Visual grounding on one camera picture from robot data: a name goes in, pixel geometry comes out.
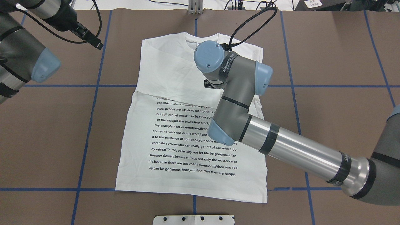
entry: blue joint cover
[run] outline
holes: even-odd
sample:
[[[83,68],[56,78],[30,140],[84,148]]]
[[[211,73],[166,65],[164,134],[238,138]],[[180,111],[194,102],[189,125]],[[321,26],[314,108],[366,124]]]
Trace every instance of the blue joint cover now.
[[[210,126],[208,127],[207,135],[213,139],[214,141],[227,145],[227,146],[232,146],[233,143],[235,143],[235,140],[233,140],[230,136],[228,136],[221,128],[218,126],[218,124],[214,121],[214,119],[211,119]]]
[[[219,69],[224,57],[224,49],[213,40],[202,42],[194,51],[196,66],[203,73],[210,73]]]
[[[393,112],[392,112],[392,114],[390,115],[390,117],[392,117],[392,116],[394,116],[394,115],[396,115],[396,114],[398,114],[398,113],[400,113],[400,105],[397,105],[394,109],[393,109]]]
[[[60,60],[48,48],[45,48],[33,67],[31,79],[42,83],[51,77],[60,66]]]
[[[263,95],[267,90],[268,84],[271,81],[272,73],[274,70],[267,65],[264,65],[258,61],[256,61],[256,95]]]

